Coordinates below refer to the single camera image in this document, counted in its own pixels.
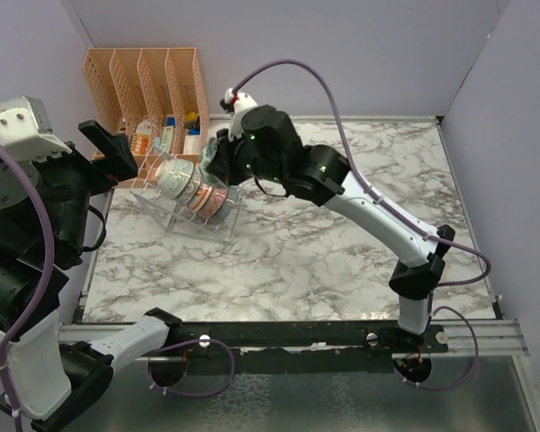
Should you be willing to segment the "orange floral bowl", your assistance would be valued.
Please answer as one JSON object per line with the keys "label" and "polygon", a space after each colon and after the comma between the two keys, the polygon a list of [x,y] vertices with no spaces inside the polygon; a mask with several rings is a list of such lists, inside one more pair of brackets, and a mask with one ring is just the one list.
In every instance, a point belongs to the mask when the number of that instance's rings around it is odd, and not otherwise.
{"label": "orange floral bowl", "polygon": [[208,201],[212,193],[212,186],[208,184],[202,184],[192,199],[188,202],[186,207],[190,212],[198,212]]}

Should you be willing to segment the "pale green bowl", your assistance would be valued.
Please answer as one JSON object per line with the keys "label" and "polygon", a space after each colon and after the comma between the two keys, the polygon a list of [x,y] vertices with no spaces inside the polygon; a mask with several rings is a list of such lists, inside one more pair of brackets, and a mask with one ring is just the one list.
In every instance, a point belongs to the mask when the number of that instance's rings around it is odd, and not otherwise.
{"label": "pale green bowl", "polygon": [[157,188],[164,196],[175,199],[185,189],[193,171],[194,163],[189,160],[165,160],[156,170]]}

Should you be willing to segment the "teal leaf bowl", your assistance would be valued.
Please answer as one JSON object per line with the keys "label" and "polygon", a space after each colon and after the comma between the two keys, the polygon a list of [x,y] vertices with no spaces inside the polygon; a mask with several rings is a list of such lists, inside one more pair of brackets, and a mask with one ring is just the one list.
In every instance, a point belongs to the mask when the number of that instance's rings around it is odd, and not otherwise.
{"label": "teal leaf bowl", "polygon": [[201,150],[198,156],[197,167],[202,180],[214,187],[223,187],[223,183],[217,178],[216,175],[210,174],[207,171],[207,167],[214,160],[218,149],[217,139],[215,137],[209,137],[204,148]]}

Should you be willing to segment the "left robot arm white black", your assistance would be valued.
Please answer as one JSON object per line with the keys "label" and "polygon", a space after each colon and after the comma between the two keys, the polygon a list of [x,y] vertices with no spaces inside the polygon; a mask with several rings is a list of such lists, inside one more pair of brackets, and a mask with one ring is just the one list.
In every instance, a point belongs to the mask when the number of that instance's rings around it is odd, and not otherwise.
{"label": "left robot arm white black", "polygon": [[59,293],[87,251],[90,199],[138,172],[125,135],[97,121],[79,130],[100,158],[62,142],[44,155],[31,144],[16,160],[0,138],[0,410],[36,431],[67,427],[125,365],[154,351],[171,355],[181,342],[180,319],[159,308],[103,339],[59,341]]}

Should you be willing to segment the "green patterned bowl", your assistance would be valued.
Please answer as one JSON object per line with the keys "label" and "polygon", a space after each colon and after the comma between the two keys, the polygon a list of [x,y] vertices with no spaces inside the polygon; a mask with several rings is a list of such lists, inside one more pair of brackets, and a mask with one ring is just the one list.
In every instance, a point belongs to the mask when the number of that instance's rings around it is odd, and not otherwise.
{"label": "green patterned bowl", "polygon": [[193,176],[184,190],[176,197],[176,201],[179,204],[186,206],[197,193],[201,184],[202,179],[199,176]]}

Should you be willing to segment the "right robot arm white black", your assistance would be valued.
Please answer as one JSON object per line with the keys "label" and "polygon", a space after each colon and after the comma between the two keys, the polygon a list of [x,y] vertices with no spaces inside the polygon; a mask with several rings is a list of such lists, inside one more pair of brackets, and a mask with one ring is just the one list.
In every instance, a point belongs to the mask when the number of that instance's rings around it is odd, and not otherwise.
{"label": "right robot arm white black", "polygon": [[305,145],[290,117],[270,105],[236,114],[199,156],[202,178],[214,187],[248,179],[278,183],[286,195],[323,206],[381,241],[398,258],[389,286],[399,296],[397,345],[415,352],[428,341],[433,291],[455,231],[436,228],[379,192],[365,191],[349,160],[327,145]]}

